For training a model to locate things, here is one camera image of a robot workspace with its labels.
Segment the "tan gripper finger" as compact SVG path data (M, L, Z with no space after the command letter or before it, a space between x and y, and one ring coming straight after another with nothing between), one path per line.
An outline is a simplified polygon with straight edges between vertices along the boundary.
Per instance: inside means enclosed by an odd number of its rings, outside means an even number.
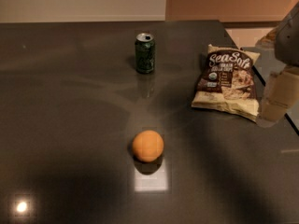
M263 90L257 124L268 128L280 121L299 100L299 67L286 65L271 72Z

